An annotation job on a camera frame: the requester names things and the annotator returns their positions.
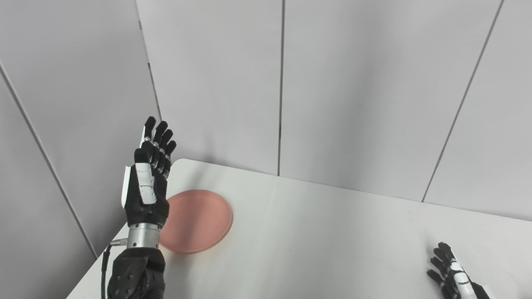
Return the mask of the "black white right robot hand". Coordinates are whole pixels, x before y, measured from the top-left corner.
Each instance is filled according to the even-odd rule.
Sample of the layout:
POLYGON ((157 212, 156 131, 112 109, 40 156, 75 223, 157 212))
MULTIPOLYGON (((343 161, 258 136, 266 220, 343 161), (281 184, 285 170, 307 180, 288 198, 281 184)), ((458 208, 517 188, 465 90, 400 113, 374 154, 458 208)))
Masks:
POLYGON ((445 299, 493 299, 490 290, 473 280, 454 255, 452 248, 439 242, 433 248, 430 263, 437 270, 429 269, 426 274, 440 289, 445 299))

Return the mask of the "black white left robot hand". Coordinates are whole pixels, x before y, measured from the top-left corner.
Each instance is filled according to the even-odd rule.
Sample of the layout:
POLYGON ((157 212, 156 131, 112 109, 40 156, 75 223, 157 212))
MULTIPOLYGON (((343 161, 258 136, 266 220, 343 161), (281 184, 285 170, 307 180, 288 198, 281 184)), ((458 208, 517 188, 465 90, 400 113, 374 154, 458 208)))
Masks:
POLYGON ((148 117, 141 132, 134 163, 125 169, 121 202, 129 227, 144 223, 161 229, 169 216, 167 180, 177 144, 168 123, 153 116, 148 117))

